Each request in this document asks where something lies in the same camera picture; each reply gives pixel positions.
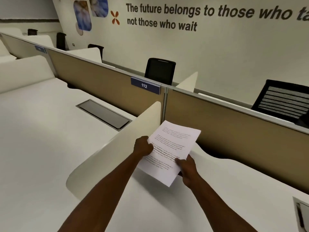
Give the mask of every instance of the electrical outlet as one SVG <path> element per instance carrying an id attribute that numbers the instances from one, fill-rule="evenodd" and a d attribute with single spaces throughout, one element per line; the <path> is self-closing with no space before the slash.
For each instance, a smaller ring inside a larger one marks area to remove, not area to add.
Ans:
<path id="1" fill-rule="evenodd" d="M 293 197 L 299 232 L 309 232 L 309 203 Z"/>

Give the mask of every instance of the person's right arm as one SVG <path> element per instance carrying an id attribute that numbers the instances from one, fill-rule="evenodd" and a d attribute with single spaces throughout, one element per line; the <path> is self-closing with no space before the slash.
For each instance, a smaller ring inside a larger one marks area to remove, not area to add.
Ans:
<path id="1" fill-rule="evenodd" d="M 181 168 L 183 183 L 191 189 L 214 232 L 257 232 L 199 175 L 194 159 L 190 155 L 187 160 L 175 161 Z"/>

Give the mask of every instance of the printed document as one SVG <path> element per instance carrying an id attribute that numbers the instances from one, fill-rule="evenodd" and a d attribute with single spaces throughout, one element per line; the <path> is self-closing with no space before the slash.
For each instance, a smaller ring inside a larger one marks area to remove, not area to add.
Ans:
<path id="1" fill-rule="evenodd" d="M 180 172 L 175 158 L 186 159 L 200 133 L 198 129 L 164 121 L 148 138 L 153 151 L 143 157 L 137 167 L 170 187 Z"/>

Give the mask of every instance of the blue number plate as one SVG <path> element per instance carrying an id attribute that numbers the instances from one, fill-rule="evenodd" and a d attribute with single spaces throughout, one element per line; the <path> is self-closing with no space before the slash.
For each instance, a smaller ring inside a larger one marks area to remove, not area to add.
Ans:
<path id="1" fill-rule="evenodd" d="M 140 87 L 142 89 L 146 89 L 150 92 L 153 92 L 155 94 L 160 94 L 160 86 L 154 85 L 149 82 L 139 80 L 137 78 L 131 77 L 131 85 L 135 85 L 137 87 Z"/>
<path id="2" fill-rule="evenodd" d="M 34 47 L 36 48 L 36 50 L 38 50 L 38 51 L 40 51 L 40 52 L 42 52 L 42 53 L 47 54 L 44 47 L 41 47 L 41 46 L 38 46 L 38 45 L 35 45 Z"/>

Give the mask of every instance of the forearm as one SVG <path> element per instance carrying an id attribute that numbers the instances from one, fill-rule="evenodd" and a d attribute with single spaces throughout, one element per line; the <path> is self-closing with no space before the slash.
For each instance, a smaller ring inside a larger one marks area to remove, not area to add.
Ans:
<path id="1" fill-rule="evenodd" d="M 103 232 L 141 157 L 133 153 L 100 180 L 58 232 Z"/>
<path id="2" fill-rule="evenodd" d="M 257 232 L 234 212 L 200 176 L 195 180 L 191 190 L 214 232 Z"/>

